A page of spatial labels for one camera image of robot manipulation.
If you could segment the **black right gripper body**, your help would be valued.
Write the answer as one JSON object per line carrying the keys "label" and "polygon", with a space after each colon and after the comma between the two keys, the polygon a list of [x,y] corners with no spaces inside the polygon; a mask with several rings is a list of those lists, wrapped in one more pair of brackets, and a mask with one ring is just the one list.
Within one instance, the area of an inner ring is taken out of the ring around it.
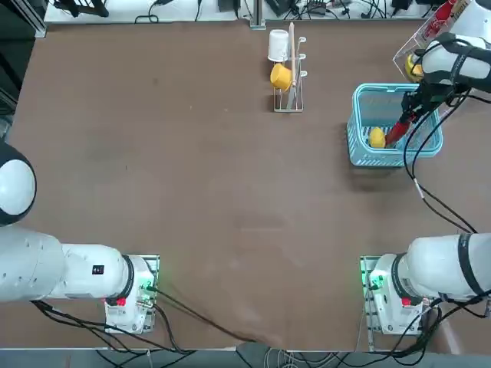
{"label": "black right gripper body", "polygon": [[430,110],[434,107],[438,107],[446,99],[446,84],[430,84],[427,82],[422,82],[417,88],[417,106],[421,106],[424,110]]}

